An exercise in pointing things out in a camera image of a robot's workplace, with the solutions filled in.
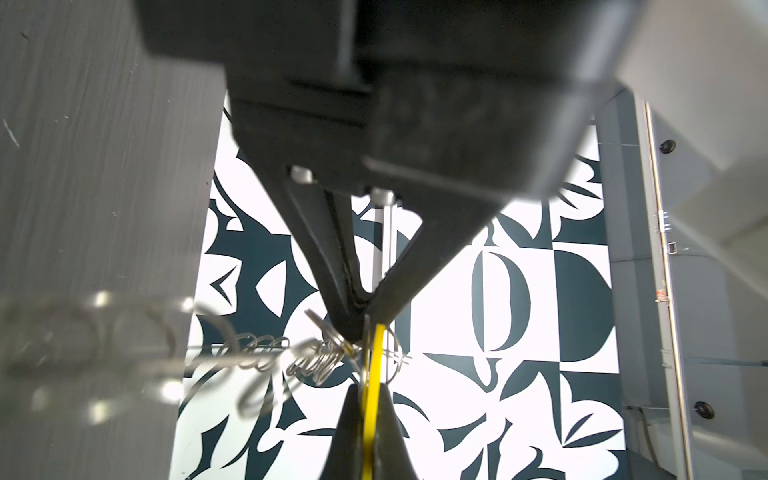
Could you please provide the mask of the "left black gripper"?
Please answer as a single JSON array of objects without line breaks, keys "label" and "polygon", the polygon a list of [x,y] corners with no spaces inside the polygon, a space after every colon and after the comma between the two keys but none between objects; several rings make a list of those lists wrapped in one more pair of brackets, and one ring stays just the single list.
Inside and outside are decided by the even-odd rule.
[{"label": "left black gripper", "polygon": [[246,137],[263,141],[271,110],[314,118],[287,139],[308,150],[317,176],[392,189],[419,216],[368,303],[351,197],[300,185],[279,168],[257,171],[331,323],[359,342],[366,306],[371,322],[392,322],[508,198],[556,192],[645,5],[138,1],[134,8],[152,54],[222,66]]}]

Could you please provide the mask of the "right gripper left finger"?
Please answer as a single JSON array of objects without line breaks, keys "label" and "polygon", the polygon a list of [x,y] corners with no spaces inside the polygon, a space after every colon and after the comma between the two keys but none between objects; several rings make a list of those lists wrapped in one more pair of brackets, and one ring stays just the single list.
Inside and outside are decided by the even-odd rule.
[{"label": "right gripper left finger", "polygon": [[352,384],[347,390],[320,480],[362,479],[362,425],[359,387]]}]

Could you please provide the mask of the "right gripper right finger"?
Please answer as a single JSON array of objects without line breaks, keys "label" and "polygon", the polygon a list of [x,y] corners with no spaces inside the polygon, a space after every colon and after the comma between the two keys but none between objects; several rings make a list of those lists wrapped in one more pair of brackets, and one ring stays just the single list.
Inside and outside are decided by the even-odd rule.
[{"label": "right gripper right finger", "polygon": [[376,423],[376,479],[417,480],[390,390],[381,384]]}]

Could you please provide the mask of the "yellow key tag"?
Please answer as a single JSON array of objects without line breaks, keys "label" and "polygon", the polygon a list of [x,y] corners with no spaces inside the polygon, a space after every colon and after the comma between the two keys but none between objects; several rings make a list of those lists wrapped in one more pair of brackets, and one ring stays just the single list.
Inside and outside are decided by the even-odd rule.
[{"label": "yellow key tag", "polygon": [[367,362],[367,377],[363,395],[363,426],[362,426],[362,479],[372,480],[374,477],[374,444],[378,405],[381,388],[383,345],[386,336],[386,326],[377,324],[373,329],[370,353]]}]

